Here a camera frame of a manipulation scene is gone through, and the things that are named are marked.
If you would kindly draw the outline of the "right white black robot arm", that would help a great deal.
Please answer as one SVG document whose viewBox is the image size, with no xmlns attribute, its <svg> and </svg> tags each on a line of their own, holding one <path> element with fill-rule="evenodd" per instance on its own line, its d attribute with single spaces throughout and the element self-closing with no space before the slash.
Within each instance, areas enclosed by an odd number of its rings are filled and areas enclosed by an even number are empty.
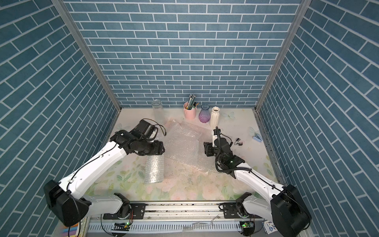
<svg viewBox="0 0 379 237">
<path fill-rule="evenodd" d="M 206 156 L 215 158 L 215 168 L 219 173 L 230 175 L 247 184 L 261 197 L 256 198 L 245 192 L 236 200 L 236 209 L 241 217 L 257 215 L 270 221 L 284 237 L 296 237 L 311 225 L 311 214 L 293 185 L 284 186 L 274 182 L 249 164 L 233 154 L 233 142 L 221 133 L 213 130 L 213 141 L 204 144 Z"/>
</svg>

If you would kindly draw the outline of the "cream ribbed cylinder vase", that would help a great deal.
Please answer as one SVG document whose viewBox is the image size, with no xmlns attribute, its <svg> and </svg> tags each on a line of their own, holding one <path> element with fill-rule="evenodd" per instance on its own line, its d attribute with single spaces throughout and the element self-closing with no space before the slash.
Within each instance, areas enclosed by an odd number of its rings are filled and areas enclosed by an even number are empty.
<svg viewBox="0 0 379 237">
<path fill-rule="evenodd" d="M 211 117 L 209 121 L 209 126 L 211 129 L 215 129 L 216 126 L 218 126 L 219 119 L 220 119 L 220 108 L 215 106 L 212 108 Z"/>
</svg>

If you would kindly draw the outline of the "clear ribbed glass vase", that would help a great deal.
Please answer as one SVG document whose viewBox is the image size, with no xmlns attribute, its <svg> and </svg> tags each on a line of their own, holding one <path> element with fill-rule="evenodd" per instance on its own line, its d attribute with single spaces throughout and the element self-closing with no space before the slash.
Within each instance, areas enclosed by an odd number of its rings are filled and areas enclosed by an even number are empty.
<svg viewBox="0 0 379 237">
<path fill-rule="evenodd" d="M 161 125 L 167 123 L 167 118 L 164 112 L 163 104 L 160 100 L 156 99 L 152 102 L 152 108 L 155 116 L 155 121 Z"/>
</svg>

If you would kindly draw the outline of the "bubble vase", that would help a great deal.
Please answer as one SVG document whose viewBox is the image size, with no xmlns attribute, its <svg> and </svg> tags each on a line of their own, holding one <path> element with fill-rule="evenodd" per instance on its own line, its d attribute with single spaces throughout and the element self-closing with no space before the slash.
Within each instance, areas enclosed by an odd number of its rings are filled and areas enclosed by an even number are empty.
<svg viewBox="0 0 379 237">
<path fill-rule="evenodd" d="M 145 167 L 145 184 L 161 183 L 164 180 L 164 156 L 148 156 Z"/>
</svg>

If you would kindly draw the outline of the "purple vase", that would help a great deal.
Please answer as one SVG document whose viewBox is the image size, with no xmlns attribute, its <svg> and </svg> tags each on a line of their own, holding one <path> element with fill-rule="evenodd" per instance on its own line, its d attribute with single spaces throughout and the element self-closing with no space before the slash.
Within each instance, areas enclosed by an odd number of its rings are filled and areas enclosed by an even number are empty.
<svg viewBox="0 0 379 237">
<path fill-rule="evenodd" d="M 202 123 L 208 123 L 211 119 L 210 106 L 208 104 L 202 104 L 201 111 L 198 115 L 199 121 Z"/>
</svg>

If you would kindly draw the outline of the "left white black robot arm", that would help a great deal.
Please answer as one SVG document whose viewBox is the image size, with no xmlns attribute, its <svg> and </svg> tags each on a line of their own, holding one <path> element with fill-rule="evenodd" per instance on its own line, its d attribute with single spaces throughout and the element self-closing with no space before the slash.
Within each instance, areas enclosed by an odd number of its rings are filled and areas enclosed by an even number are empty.
<svg viewBox="0 0 379 237">
<path fill-rule="evenodd" d="M 164 144 L 156 139 L 159 130 L 166 135 L 163 125 L 144 118 L 131 131 L 117 131 L 97 154 L 73 173 L 44 185 L 47 207 L 66 227 L 93 215 L 114 214 L 118 219 L 130 217 L 130 201 L 121 193 L 102 198 L 86 198 L 85 193 L 110 167 L 129 154 L 163 155 Z"/>
</svg>

